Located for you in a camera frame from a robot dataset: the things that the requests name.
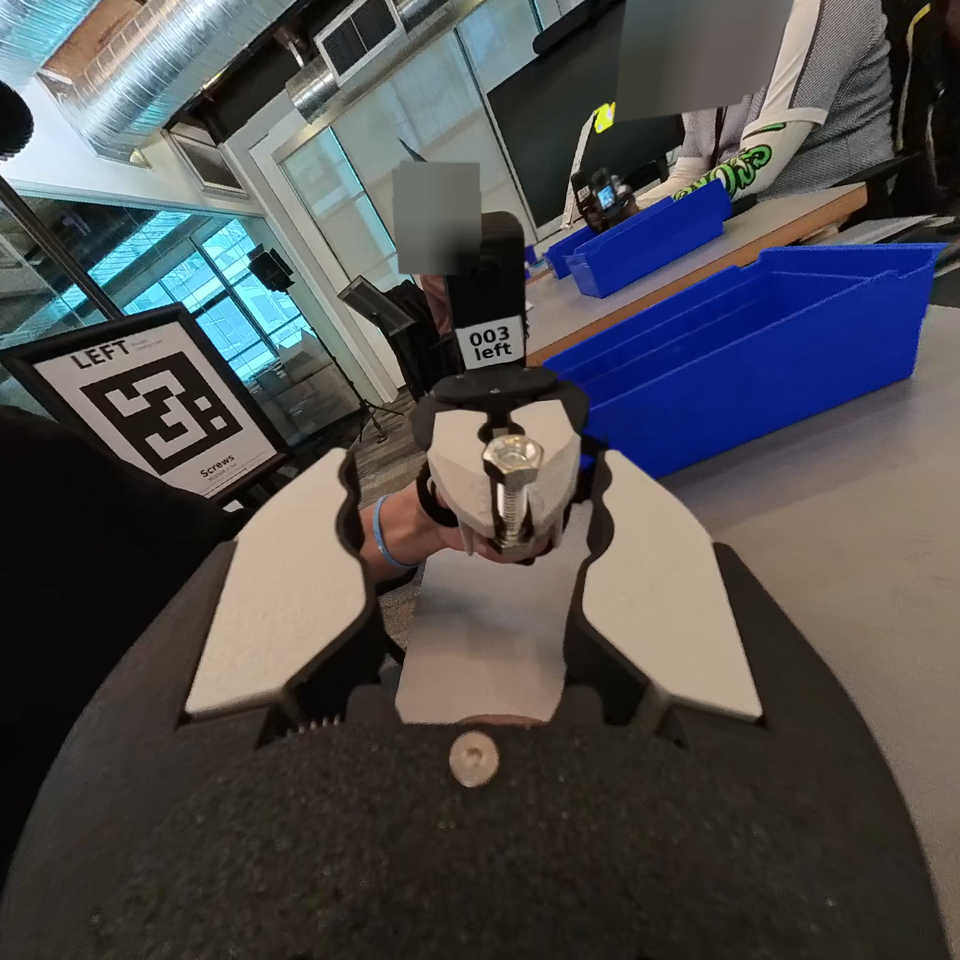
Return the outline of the dark grey flat panel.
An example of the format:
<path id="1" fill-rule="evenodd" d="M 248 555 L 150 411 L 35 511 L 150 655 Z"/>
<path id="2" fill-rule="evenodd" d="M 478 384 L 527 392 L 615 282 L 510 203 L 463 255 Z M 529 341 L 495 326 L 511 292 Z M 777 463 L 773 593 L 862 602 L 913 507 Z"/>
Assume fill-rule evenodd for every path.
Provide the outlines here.
<path id="1" fill-rule="evenodd" d="M 865 220 L 842 230 L 832 227 L 821 230 L 797 243 L 806 246 L 932 244 L 941 246 L 939 263 L 951 263 L 959 258 L 958 221 L 953 215 Z"/>

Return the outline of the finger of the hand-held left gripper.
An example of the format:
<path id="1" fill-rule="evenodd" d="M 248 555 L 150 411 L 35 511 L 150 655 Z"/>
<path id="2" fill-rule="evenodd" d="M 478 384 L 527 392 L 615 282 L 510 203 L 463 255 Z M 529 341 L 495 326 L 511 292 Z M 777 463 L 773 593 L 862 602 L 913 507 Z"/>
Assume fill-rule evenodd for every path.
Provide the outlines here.
<path id="1" fill-rule="evenodd" d="M 430 473 L 447 507 L 462 525 L 491 541 L 496 535 L 494 482 L 483 459 L 480 437 L 488 414 L 452 409 L 433 414 L 427 447 Z"/>
<path id="2" fill-rule="evenodd" d="M 536 477 L 527 487 L 533 534 L 540 539 L 557 526 L 573 496 L 581 437 L 558 399 L 535 401 L 514 410 L 513 422 L 542 449 Z"/>

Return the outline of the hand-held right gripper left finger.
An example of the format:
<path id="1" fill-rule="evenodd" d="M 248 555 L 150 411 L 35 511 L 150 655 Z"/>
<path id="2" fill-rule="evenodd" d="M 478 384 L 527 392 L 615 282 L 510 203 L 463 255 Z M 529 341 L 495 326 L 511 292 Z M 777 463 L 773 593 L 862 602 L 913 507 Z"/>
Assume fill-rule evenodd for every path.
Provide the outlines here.
<path id="1" fill-rule="evenodd" d="M 354 456 L 335 448 L 237 534 L 183 706 L 196 724 L 265 710 L 283 729 L 399 728 L 390 637 L 361 558 Z"/>

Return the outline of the white wall vent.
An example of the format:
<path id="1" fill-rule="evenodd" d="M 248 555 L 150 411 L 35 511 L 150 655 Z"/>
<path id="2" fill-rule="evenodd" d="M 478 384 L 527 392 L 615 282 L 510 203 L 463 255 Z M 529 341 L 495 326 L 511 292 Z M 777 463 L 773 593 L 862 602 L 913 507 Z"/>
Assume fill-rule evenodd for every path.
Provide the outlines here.
<path id="1" fill-rule="evenodd" d="M 342 88 L 404 33 L 395 2 L 353 1 L 314 35 L 314 44 Z"/>

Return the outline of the person's left hand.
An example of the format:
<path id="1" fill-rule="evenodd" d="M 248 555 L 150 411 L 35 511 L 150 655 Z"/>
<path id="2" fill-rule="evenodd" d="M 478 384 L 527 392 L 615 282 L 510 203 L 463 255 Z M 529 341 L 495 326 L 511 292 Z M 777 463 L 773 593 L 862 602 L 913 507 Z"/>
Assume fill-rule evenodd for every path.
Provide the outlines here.
<path id="1" fill-rule="evenodd" d="M 546 534 L 523 546 L 518 553 L 511 554 L 506 548 L 498 549 L 490 539 L 479 536 L 468 543 L 459 526 L 446 526 L 434 519 L 427 518 L 421 524 L 415 542 L 415 556 L 419 562 L 444 550 L 457 551 L 465 556 L 479 557 L 497 565 L 531 566 L 542 557 L 556 549 L 553 534 Z"/>

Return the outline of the silver spiral air duct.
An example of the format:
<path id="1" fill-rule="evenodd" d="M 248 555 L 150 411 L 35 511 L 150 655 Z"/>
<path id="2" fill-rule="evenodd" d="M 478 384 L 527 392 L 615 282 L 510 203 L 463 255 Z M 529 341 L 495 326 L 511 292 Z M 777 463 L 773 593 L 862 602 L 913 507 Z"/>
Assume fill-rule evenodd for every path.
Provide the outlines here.
<path id="1" fill-rule="evenodd" d="M 77 78 L 44 85 L 95 155 L 143 165 L 144 144 L 285 9 L 285 2 L 146 2 Z"/>
<path id="2" fill-rule="evenodd" d="M 96 1 L 2 1 L 2 75 L 39 70 L 96 5 Z"/>
<path id="3" fill-rule="evenodd" d="M 402 66 L 450 33 L 479 9 L 481 1 L 392 1 L 405 30 L 341 87 L 321 54 L 286 83 L 295 109 L 309 123 L 331 122 L 396 74 Z"/>

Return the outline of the black jacket yellow stripes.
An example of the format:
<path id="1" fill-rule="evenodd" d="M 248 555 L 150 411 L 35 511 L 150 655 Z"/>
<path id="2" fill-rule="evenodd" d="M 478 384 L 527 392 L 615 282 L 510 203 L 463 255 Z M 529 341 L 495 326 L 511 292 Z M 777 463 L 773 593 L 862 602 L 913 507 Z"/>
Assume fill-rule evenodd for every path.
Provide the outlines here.
<path id="1" fill-rule="evenodd" d="M 891 45 L 894 212 L 939 213 L 958 201 L 959 3 L 883 1 Z"/>

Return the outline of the dark wall screen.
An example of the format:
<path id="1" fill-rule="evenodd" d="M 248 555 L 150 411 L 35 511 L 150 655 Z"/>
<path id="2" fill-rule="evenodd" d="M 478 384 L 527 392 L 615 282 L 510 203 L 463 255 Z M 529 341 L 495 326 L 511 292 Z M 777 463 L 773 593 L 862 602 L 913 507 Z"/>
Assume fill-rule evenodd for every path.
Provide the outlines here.
<path id="1" fill-rule="evenodd" d="M 590 133 L 575 160 L 594 111 L 616 104 L 625 10 L 625 2 L 575 6 L 534 39 L 534 58 L 486 96 L 537 228 L 562 217 L 576 167 L 647 186 L 666 177 L 666 157 L 683 141 L 679 115 L 615 119 Z"/>

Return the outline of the black studio light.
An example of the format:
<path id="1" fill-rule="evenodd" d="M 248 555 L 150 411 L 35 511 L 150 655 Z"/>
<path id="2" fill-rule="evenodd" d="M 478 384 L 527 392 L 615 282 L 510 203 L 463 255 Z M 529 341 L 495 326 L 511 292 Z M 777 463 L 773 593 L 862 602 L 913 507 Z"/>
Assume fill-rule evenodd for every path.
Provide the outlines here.
<path id="1" fill-rule="evenodd" d="M 266 289 L 286 293 L 294 284 L 294 270 L 272 248 L 262 244 L 248 254 L 248 269 Z"/>

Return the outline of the black tilted monitor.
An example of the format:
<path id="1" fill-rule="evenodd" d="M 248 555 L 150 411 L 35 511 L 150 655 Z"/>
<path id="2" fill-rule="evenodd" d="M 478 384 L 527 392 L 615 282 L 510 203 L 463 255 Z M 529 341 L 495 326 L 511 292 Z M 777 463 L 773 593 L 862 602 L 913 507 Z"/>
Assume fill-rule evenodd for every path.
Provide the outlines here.
<path id="1" fill-rule="evenodd" d="M 415 319 L 368 282 L 363 275 L 358 275 L 349 282 L 338 293 L 338 298 L 377 327 L 386 338 L 395 337 L 414 327 Z"/>

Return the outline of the person's black sweater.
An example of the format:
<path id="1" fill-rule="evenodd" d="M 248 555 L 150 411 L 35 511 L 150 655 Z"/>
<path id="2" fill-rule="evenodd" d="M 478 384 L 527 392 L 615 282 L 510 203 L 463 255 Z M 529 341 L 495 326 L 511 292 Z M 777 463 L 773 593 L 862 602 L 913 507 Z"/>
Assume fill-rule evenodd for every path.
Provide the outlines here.
<path id="1" fill-rule="evenodd" d="M 94 693 L 249 517 L 52 419 L 2 406 L 2 878 Z"/>

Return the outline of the framed code sign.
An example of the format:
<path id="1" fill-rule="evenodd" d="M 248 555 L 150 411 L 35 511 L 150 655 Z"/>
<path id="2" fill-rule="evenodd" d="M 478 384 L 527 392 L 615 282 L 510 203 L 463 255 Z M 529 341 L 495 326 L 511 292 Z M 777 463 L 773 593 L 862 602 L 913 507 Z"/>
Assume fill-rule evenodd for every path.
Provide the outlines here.
<path id="1" fill-rule="evenodd" d="M 4 349 L 2 365 L 58 422 L 219 504 L 292 460 L 181 303 Z"/>

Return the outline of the blue wristband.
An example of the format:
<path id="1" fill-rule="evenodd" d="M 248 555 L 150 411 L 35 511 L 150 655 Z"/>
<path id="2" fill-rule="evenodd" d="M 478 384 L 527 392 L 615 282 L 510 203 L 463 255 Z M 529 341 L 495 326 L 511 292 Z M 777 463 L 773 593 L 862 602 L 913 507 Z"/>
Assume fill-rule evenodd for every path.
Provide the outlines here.
<path id="1" fill-rule="evenodd" d="M 383 527 L 381 522 L 381 513 L 385 502 L 390 497 L 390 494 L 384 494 L 380 496 L 373 508 L 373 514 L 371 516 L 371 531 L 374 537 L 374 541 L 378 552 L 383 559 L 383 561 L 388 564 L 394 570 L 402 570 L 404 572 L 416 570 L 419 567 L 418 563 L 408 564 L 398 561 L 393 554 L 390 552 L 385 536 L 383 534 Z"/>

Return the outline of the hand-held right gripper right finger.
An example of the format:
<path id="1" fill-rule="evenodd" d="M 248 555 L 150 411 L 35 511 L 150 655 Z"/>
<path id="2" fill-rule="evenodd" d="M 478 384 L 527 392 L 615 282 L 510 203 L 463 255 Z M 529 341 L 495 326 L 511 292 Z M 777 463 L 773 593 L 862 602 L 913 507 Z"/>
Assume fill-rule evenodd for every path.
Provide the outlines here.
<path id="1" fill-rule="evenodd" d="M 762 700 L 714 542 L 681 501 L 597 450 L 563 623 L 563 718 L 651 733 L 686 709 L 755 724 Z"/>

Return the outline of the black round-top stand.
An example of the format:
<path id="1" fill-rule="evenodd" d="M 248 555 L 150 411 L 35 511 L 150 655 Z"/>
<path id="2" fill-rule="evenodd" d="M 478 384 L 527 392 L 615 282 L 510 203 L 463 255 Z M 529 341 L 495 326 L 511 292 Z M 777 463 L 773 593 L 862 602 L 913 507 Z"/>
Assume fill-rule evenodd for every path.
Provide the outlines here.
<path id="1" fill-rule="evenodd" d="M 34 133 L 34 120 L 28 104 L 6 82 L 1 82 L 1 161 L 15 157 L 29 144 Z M 1 177 L 1 200 L 13 219 L 40 246 L 42 251 L 86 295 L 102 316 L 111 322 L 126 318 L 80 263 L 68 247 L 42 222 L 24 198 Z"/>

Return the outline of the wood-edged table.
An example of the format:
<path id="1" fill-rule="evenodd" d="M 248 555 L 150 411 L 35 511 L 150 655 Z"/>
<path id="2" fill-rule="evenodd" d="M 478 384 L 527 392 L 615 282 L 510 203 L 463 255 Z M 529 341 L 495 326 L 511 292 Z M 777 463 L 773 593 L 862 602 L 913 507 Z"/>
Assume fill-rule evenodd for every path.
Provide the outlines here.
<path id="1" fill-rule="evenodd" d="M 768 198 L 726 221 L 721 236 L 605 298 L 581 294 L 572 277 L 533 282 L 528 299 L 527 362 L 546 360 L 729 267 L 745 267 L 768 248 L 786 247 L 846 221 L 868 202 L 859 181 Z"/>

